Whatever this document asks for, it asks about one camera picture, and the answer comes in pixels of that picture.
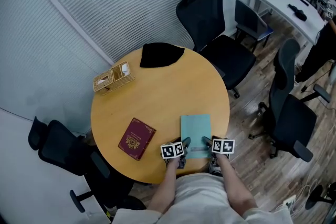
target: white t-shirt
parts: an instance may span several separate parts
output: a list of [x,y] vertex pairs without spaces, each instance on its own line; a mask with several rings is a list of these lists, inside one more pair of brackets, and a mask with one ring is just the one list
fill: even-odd
[[165,214],[119,209],[115,216],[113,224],[293,224],[286,206],[274,213],[254,208],[241,217],[228,203],[223,178],[206,173],[178,178],[174,204]]

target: white cable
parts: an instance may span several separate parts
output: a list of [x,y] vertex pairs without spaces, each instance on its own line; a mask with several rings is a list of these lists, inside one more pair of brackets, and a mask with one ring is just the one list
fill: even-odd
[[[328,131],[328,133],[327,133],[327,135],[326,135],[326,138],[325,138],[325,140],[324,140],[324,145],[323,145],[321,154],[320,154],[320,156],[318,157],[318,159],[316,160],[316,162],[314,163],[313,167],[310,169],[310,172],[309,172],[308,177],[307,177],[307,180],[306,180],[306,184],[304,185],[304,187],[303,187],[303,188],[301,189],[301,191],[299,192],[299,194],[298,194],[298,198],[295,200],[295,202],[294,202],[294,203],[290,206],[290,208],[289,208],[289,211],[292,211],[292,213],[290,214],[292,217],[295,216],[296,214],[298,214],[298,213],[302,210],[302,208],[304,207],[304,205],[306,204],[306,202],[307,202],[307,200],[308,200],[308,198],[309,198],[310,190],[313,189],[313,185],[314,185],[314,183],[316,183],[316,185],[317,185],[317,183],[318,183],[318,180],[315,179],[315,180],[313,181],[313,183],[311,184],[311,186],[308,185],[309,177],[310,177],[310,175],[311,175],[311,172],[313,171],[313,168],[315,167],[315,165],[316,165],[316,164],[318,163],[318,161],[320,160],[320,158],[321,158],[321,156],[322,156],[322,154],[323,154],[323,152],[324,152],[324,150],[325,150],[325,147],[326,147],[326,145],[327,145],[329,133],[334,129],[334,127],[336,127],[336,124],[335,124],[335,125]],[[307,197],[306,197],[304,203],[299,207],[299,209],[295,210],[294,207],[295,207],[295,205],[297,204],[298,200],[299,200],[299,199],[301,198],[301,196],[303,195],[303,192],[304,192],[304,190],[305,190],[306,187],[308,187],[308,189],[309,189],[309,190],[308,190],[308,195],[307,195]]]

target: wood floor plank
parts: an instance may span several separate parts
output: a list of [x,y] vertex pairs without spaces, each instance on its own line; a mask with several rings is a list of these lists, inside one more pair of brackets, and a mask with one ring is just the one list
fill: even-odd
[[[257,117],[258,103],[268,104],[268,94],[274,77],[273,59],[279,46],[289,38],[301,39],[301,34],[295,30],[280,16],[273,14],[265,16],[265,21],[275,30],[265,48],[262,42],[255,50],[257,56],[256,65],[248,76],[238,85],[240,98],[230,98],[230,122],[227,137],[236,140],[235,154],[230,161],[237,174],[256,198],[259,207],[264,210],[274,210],[282,201],[293,194],[298,195],[306,182],[311,185],[315,179],[318,184],[326,188],[327,184],[336,181],[336,128],[328,135],[328,131],[336,124],[336,110],[326,109],[323,101],[314,99],[307,105],[317,114],[318,119],[314,134],[308,144],[308,148],[314,153],[310,163],[297,159],[286,152],[279,152],[279,156],[270,159],[271,146],[268,137],[249,140],[249,133],[259,133],[263,127],[260,118]],[[253,41],[246,38],[243,44],[251,48]],[[307,92],[301,93],[304,85],[309,85],[315,79],[330,69],[330,63],[321,68],[306,83],[294,88],[292,94],[297,98],[303,98],[312,92],[313,85]],[[332,95],[328,108],[336,109],[336,87],[328,85],[328,75],[318,82]],[[146,205],[150,201],[155,189],[153,185],[143,186],[134,184],[131,195],[140,198]],[[296,209],[300,209],[292,218],[295,224],[319,224],[323,222],[329,204],[317,203],[311,210],[304,209],[304,203],[309,188],[306,187],[301,198],[297,201]]]

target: teal folder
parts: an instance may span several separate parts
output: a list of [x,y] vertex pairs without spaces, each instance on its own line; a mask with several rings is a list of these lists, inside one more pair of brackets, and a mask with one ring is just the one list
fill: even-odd
[[182,115],[181,116],[181,139],[191,138],[187,149],[187,159],[210,158],[208,148],[202,142],[202,136],[211,139],[211,121],[209,114]]

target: book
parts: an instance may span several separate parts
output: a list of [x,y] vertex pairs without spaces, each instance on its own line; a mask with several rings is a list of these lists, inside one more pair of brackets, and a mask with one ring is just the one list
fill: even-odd
[[133,118],[118,147],[137,161],[141,159],[156,130]]
[[210,158],[211,153],[202,142],[202,136],[211,139],[211,121],[209,114],[181,116],[181,140],[190,137],[187,159]]

